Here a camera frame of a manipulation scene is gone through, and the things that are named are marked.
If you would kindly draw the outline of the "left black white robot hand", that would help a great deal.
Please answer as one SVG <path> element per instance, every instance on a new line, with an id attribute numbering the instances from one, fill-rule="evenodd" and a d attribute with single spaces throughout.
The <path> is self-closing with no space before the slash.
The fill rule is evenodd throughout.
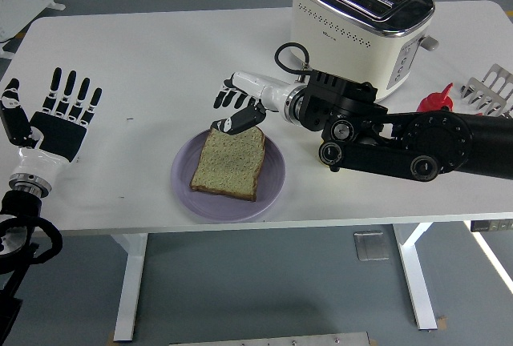
<path id="1" fill-rule="evenodd" d="M 62 74 L 57 67 L 41 110 L 31 118 L 22 108 L 16 78 L 2 93 L 2 125 L 9 142 L 18 147 L 20 158 L 12 179 L 38 179 L 50 189 L 57 174 L 73 162 L 82 146 L 102 89 L 92 90 L 89 78 L 77 85 L 74 70 L 61 83 Z"/>

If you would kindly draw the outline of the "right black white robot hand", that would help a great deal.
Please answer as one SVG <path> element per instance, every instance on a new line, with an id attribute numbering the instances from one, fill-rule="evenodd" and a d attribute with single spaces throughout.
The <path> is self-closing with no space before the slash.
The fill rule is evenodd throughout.
<path id="1" fill-rule="evenodd" d="M 223 81 L 213 107 L 228 107 L 234 101 L 235 114 L 214 121 L 211 128 L 228 135 L 237 135 L 264 121 L 266 112 L 277 112 L 293 121 L 293 104 L 305 86 L 288 84 L 260 74 L 237 71 Z"/>

